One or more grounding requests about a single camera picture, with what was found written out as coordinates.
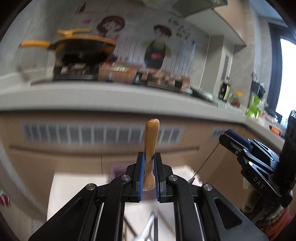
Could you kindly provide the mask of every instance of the countertop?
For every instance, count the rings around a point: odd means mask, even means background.
[[[0,110],[92,110],[161,114],[245,124],[279,150],[284,140],[241,113],[219,109],[191,96],[110,83],[59,82],[17,86],[0,91]]]

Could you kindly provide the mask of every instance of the frying pan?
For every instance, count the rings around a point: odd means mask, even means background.
[[[75,33],[86,33],[90,29],[61,30],[57,32],[64,35],[55,43],[39,40],[28,40],[21,43],[20,47],[40,47],[55,51],[56,66],[67,66],[69,64],[87,64],[90,66],[107,60],[115,49],[116,42],[112,39],[94,36],[78,35]]]

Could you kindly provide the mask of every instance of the ventilation grille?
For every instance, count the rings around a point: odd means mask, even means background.
[[[83,125],[69,123],[23,123],[24,139],[67,145],[134,145],[144,141],[145,125]],[[161,126],[158,145],[177,144],[184,128]]]

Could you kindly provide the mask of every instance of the cartoon character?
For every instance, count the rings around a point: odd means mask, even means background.
[[[119,37],[118,32],[124,28],[125,24],[124,19],[119,16],[108,16],[97,25],[96,29],[99,32],[99,36],[116,41]]]
[[[155,25],[153,29],[156,39],[142,43],[142,46],[146,48],[144,62],[148,68],[160,69],[165,56],[172,56],[170,48],[165,44],[165,41],[172,36],[172,32],[168,27],[160,24]]]

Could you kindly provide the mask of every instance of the metal screw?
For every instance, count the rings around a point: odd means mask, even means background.
[[[125,174],[121,176],[121,180],[123,181],[128,181],[130,178],[131,177],[129,175],[125,175]]]
[[[93,183],[90,183],[90,184],[86,185],[86,189],[89,190],[89,191],[94,190],[95,187],[96,186]]]
[[[177,177],[176,175],[170,175],[168,178],[169,178],[171,181],[176,181],[176,180],[178,180],[178,177]]]
[[[213,189],[213,187],[210,184],[204,184],[204,189],[206,191],[211,191]]]

